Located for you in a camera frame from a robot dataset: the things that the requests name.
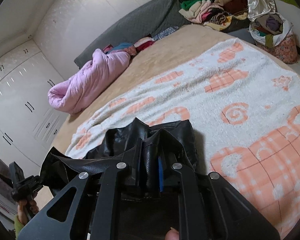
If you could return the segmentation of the left hand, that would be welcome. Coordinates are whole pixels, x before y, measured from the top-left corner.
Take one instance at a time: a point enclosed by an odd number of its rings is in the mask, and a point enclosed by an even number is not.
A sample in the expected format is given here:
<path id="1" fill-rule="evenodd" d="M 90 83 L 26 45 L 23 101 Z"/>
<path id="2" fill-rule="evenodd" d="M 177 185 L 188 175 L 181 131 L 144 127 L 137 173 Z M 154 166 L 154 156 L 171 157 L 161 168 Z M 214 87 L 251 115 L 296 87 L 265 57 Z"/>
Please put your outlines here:
<path id="1" fill-rule="evenodd" d="M 18 202 L 18 220 L 21 224 L 26 225 L 29 221 L 28 209 L 36 215 L 39 212 L 39 207 L 34 199 L 30 200 L 20 200 Z"/>

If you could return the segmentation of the right hand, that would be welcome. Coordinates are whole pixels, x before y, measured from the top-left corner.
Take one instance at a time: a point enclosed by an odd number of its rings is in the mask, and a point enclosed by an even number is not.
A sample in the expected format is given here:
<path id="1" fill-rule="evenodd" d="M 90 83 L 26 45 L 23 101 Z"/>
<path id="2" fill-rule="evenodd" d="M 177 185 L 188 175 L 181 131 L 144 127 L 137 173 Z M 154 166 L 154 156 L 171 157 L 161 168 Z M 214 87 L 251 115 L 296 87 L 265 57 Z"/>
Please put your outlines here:
<path id="1" fill-rule="evenodd" d="M 171 227 L 165 235 L 165 240 L 179 240 L 179 231 Z"/>

